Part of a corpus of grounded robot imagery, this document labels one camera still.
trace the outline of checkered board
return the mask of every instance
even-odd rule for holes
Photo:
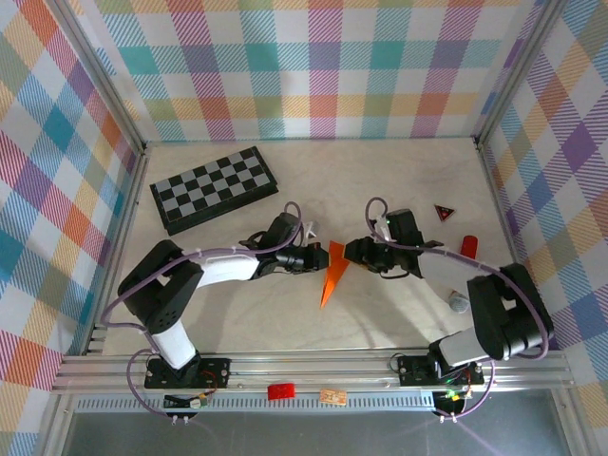
[[[170,236],[278,192],[256,147],[150,185]]]

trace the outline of orange triangle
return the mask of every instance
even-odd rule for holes
[[[330,267],[325,273],[325,285],[323,286],[323,297],[321,297],[321,309],[325,307],[328,299],[335,290],[338,281],[348,268],[350,262],[344,259],[344,244],[330,241]]]

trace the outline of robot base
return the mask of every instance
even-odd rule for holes
[[[150,359],[143,386],[147,390],[221,390],[228,386],[229,358],[196,356],[180,370],[172,369],[162,359]]]
[[[402,387],[483,385],[484,374],[477,363],[469,363],[452,372],[442,373],[439,363],[430,356],[398,356],[397,369]]]

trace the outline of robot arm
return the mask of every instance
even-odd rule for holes
[[[181,315],[194,291],[199,287],[228,280],[254,280],[282,268],[291,274],[303,274],[327,268],[329,255],[319,243],[287,247],[270,254],[256,251],[278,245],[293,235],[298,219],[288,213],[275,218],[268,231],[252,235],[241,242],[250,253],[206,256],[184,261],[170,269],[166,283],[154,280],[129,297],[124,303],[137,316],[157,344],[162,360],[177,376],[183,375],[198,357],[181,322]],[[183,255],[173,241],[159,242],[119,286],[119,295]]]
[[[386,241],[411,247],[437,248],[436,241],[425,243],[410,210],[395,211],[372,223]],[[396,249],[372,237],[347,244],[345,258],[373,273],[385,274],[395,267],[419,278],[449,286],[469,298],[474,327],[430,344],[427,370],[441,377],[487,358],[508,359],[542,342],[541,331],[531,312],[504,281],[449,256],[415,250]],[[539,292],[527,270],[518,263],[500,269],[530,300],[549,336],[553,324]],[[504,301],[515,306],[507,309]]]

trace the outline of colorful plaid pattern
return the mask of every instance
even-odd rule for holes
[[[29,455],[135,154],[42,0],[0,0],[0,455]]]
[[[515,40],[515,44],[509,51],[508,57],[504,61],[503,68],[501,72],[496,78],[494,82],[494,86],[492,87],[492,91],[489,96],[485,100],[484,108],[482,109],[482,114],[479,116],[477,123],[475,124],[475,128],[473,129],[473,136],[478,136],[482,130],[482,127],[487,120],[487,116],[490,113],[490,110],[494,106],[496,102],[496,98],[503,91],[504,85],[508,77],[511,75],[511,71],[513,66],[522,58],[523,45],[527,41],[528,37],[532,33],[533,28],[535,27],[537,20],[539,19],[539,15],[542,12],[542,8],[547,3],[547,0],[535,0],[534,6],[532,10],[529,12],[528,17],[523,24],[522,30],[520,31],[517,40]]]
[[[608,2],[571,0],[488,154],[591,424],[608,448]]]
[[[505,38],[519,32],[512,19],[530,8],[520,0],[70,3],[152,141],[469,136],[493,68],[505,65],[508,52],[497,58]]]

